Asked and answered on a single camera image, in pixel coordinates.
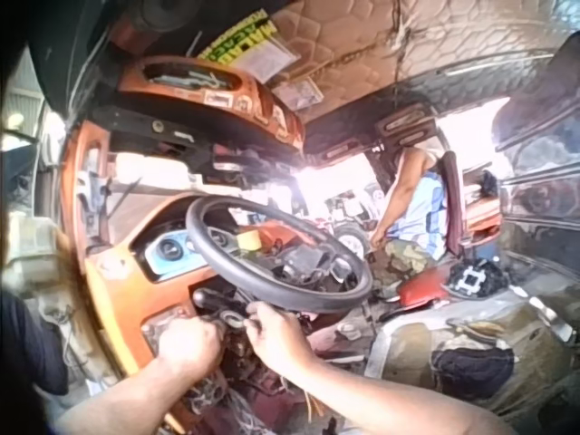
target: steering wheel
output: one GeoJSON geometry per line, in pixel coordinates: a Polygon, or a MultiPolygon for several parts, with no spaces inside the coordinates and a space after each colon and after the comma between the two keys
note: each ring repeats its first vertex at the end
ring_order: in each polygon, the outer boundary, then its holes
{"type": "Polygon", "coordinates": [[[242,198],[210,195],[196,199],[189,206],[185,220],[188,235],[196,251],[227,281],[258,300],[291,311],[329,314],[351,310],[360,305],[371,292],[371,270],[355,253],[333,236],[276,208],[242,198]],[[308,235],[319,244],[324,243],[333,251],[332,261],[341,259],[349,266],[351,274],[356,278],[356,287],[341,293],[315,292],[280,281],[272,275],[262,273],[259,268],[245,264],[220,247],[209,234],[204,217],[217,208],[242,208],[266,215],[308,235]]]}

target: yellow object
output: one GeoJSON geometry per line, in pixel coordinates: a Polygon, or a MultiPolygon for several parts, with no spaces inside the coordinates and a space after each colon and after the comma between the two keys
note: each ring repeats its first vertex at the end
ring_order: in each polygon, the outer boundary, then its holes
{"type": "Polygon", "coordinates": [[[253,229],[237,235],[237,245],[245,251],[258,251],[262,248],[260,233],[253,229]]]}

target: dashboard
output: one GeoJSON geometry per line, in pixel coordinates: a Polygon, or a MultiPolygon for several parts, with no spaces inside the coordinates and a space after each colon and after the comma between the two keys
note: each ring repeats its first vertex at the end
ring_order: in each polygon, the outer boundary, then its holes
{"type": "MultiPolygon", "coordinates": [[[[229,253],[238,251],[236,236],[214,227],[209,228],[209,233],[222,249],[229,253]]],[[[186,229],[172,230],[157,236],[145,248],[144,256],[151,271],[159,277],[158,281],[208,265],[196,251],[186,229]]]]}

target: quilted ceiling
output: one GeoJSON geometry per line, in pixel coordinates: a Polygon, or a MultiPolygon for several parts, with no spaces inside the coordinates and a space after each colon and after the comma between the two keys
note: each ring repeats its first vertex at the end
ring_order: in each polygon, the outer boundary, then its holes
{"type": "Polygon", "coordinates": [[[311,77],[310,121],[394,82],[499,53],[553,52],[580,28],[577,0],[301,0],[273,15],[300,59],[278,82],[311,77]]]}

